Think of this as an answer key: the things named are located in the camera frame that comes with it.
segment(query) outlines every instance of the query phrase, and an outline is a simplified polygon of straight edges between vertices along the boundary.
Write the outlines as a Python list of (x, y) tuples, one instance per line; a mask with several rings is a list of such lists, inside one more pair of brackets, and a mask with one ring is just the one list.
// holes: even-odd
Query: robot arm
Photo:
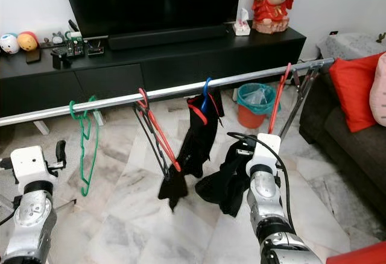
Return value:
[(2, 264), (46, 262), (51, 231), (57, 220), (52, 200), (58, 176), (55, 170), (66, 166), (65, 145), (64, 140), (57, 143), (58, 162), (51, 166), (47, 165), (39, 146), (16, 149), (10, 159), (0, 161), (0, 167), (13, 168), (22, 194), (20, 206), (14, 213), (14, 230)]
[[(248, 137), (248, 144), (253, 140), (257, 142)], [(258, 141), (265, 143), (276, 154), (279, 153), (279, 136), (260, 133)], [(292, 221), (284, 214), (276, 162), (274, 154), (257, 143), (253, 157), (246, 165), (246, 172), (250, 176), (247, 201), (251, 208), (253, 232), (260, 244), (261, 263), (321, 264), (320, 259), (296, 235)]]

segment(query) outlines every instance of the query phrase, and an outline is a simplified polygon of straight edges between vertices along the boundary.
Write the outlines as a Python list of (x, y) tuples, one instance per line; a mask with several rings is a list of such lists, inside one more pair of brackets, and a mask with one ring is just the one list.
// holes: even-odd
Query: red figurine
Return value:
[(287, 9), (292, 9), (293, 2), (294, 0), (254, 0), (252, 28), (267, 34), (285, 31), (289, 21)]

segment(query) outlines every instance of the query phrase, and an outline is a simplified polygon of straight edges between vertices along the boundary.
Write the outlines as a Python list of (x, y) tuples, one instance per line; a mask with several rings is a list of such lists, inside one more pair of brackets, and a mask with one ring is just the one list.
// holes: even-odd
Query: pillow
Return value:
[(386, 53), (378, 60), (370, 91), (370, 108), (375, 121), (386, 127)]
[(338, 58), (330, 68), (332, 82), (352, 133), (376, 124), (369, 100), (375, 69), (382, 54), (352, 61)]

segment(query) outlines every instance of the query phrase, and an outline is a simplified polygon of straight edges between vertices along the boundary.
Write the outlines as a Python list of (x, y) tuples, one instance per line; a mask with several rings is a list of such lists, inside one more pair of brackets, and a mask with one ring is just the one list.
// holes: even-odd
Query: gray sofa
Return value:
[(305, 101), (300, 134), (308, 143), (318, 143), (386, 218), (386, 127), (351, 133), (328, 69), (322, 69)]

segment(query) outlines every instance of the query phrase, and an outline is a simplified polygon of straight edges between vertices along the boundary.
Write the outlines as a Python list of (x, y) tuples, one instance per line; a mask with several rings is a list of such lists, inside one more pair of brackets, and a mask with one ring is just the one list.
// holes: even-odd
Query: television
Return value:
[(235, 20), (238, 0), (69, 0), (85, 39), (206, 28)]

